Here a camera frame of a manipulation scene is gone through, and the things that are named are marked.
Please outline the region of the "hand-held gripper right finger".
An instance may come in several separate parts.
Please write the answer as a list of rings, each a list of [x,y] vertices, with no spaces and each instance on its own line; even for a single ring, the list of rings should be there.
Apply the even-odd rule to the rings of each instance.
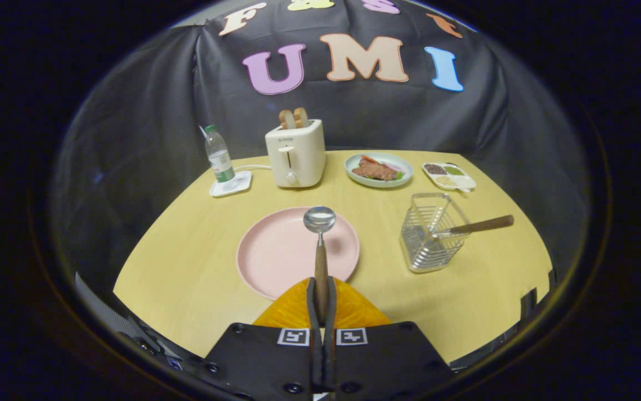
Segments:
[[[346,282],[328,286],[323,386],[333,400],[417,400],[453,378],[416,323],[391,322]]]

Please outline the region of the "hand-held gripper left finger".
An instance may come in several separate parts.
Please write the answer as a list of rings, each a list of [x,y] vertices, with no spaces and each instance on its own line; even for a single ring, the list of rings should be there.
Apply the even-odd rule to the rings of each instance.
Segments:
[[[224,399],[312,400],[322,381],[322,340],[310,277],[292,287],[304,322],[279,327],[234,322],[204,358],[203,383]]]

